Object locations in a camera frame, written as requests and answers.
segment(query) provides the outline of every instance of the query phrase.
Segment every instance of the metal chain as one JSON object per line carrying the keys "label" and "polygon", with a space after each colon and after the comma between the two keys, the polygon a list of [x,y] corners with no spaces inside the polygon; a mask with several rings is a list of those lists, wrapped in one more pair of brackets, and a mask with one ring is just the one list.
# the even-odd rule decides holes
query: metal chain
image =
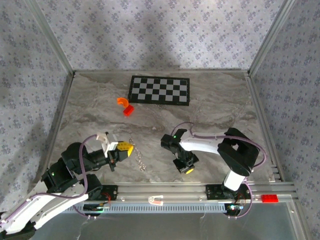
{"label": "metal chain", "polygon": [[129,138],[129,143],[133,145],[133,151],[135,152],[135,160],[139,165],[139,169],[140,171],[145,171],[146,170],[146,165],[141,161],[142,159],[142,153],[139,149],[137,149],[136,144],[134,143],[134,141],[132,140],[132,137]]}

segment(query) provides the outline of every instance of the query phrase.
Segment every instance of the wall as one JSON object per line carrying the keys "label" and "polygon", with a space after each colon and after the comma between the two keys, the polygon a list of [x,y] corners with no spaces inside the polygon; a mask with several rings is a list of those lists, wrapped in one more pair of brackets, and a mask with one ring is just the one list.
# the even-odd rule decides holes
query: wall
{"label": "wall", "polygon": [[320,2],[298,0],[254,80],[286,180],[320,239]]}
{"label": "wall", "polygon": [[24,1],[0,3],[0,212],[41,171],[66,72]]}
{"label": "wall", "polygon": [[39,0],[75,70],[248,69],[283,0]]}

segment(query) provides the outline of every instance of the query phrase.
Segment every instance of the checkerboard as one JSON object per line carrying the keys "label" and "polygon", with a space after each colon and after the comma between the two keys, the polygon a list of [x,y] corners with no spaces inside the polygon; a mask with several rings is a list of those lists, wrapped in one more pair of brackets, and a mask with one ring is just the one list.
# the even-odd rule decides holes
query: checkerboard
{"label": "checkerboard", "polygon": [[189,106],[189,78],[132,76],[129,103]]}

